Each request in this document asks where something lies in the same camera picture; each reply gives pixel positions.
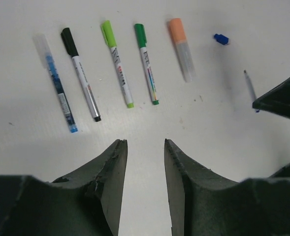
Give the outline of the blue pen cap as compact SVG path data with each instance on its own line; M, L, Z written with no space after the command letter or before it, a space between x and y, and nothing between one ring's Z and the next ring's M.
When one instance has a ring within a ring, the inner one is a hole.
M226 46L230 43L230 40L228 37L224 36L223 34L214 34L213 38L216 42L218 42L219 44Z

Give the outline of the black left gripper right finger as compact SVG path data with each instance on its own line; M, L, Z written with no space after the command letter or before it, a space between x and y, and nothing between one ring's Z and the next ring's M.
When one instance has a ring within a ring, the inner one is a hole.
M164 142L174 236L290 236L290 177L227 179Z

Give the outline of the silver pen lime end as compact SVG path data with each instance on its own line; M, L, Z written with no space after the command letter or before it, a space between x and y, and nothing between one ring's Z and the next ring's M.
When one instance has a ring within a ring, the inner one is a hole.
M116 43L115 36L114 36L111 23L109 20L106 20L101 24L101 31L102 31L105 43L110 49L111 57L113 59L113 62L116 68L116 73L118 75L118 79L120 82L120 86L122 89L122 93L123 93L126 105L129 109L133 108L134 101L133 101L132 94L128 85L125 71L123 69L120 54L118 52L117 43Z

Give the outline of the blue capped pen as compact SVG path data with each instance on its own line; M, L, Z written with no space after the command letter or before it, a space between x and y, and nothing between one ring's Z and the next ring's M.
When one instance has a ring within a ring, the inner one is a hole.
M69 102L67 100L46 36L44 34L37 34L33 37L33 40L43 66L47 68L49 71L69 130L71 133L75 133L78 131L78 129L72 111L70 109Z

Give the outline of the orange capped grey highlighter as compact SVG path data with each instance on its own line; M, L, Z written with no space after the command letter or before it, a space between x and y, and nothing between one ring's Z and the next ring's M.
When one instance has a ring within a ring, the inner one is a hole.
M173 18L168 22L168 26L184 79L189 83L196 77L196 72L182 20Z

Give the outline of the white pen blue tip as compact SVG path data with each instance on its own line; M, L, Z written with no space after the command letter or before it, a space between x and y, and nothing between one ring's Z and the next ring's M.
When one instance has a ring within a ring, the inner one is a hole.
M247 71L244 70L243 73L244 73L246 85L250 94L251 102L253 103L257 99L257 96L255 93L251 78L249 77Z

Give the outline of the white pen green end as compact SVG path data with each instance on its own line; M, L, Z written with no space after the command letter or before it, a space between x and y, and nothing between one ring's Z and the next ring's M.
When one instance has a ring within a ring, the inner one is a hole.
M147 84L149 88L150 98L153 105L158 105L159 100L157 98L157 90L155 86L155 81L153 78L153 72L150 64L149 54L147 50L147 38L145 34L145 29L143 24L134 25L135 35L137 39L137 44L140 50L141 59L144 67L145 76L147 79Z

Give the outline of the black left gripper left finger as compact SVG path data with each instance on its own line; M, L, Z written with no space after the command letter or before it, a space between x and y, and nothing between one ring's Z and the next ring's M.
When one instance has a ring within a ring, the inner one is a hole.
M53 182L0 175L0 236L116 236L128 158L126 140Z

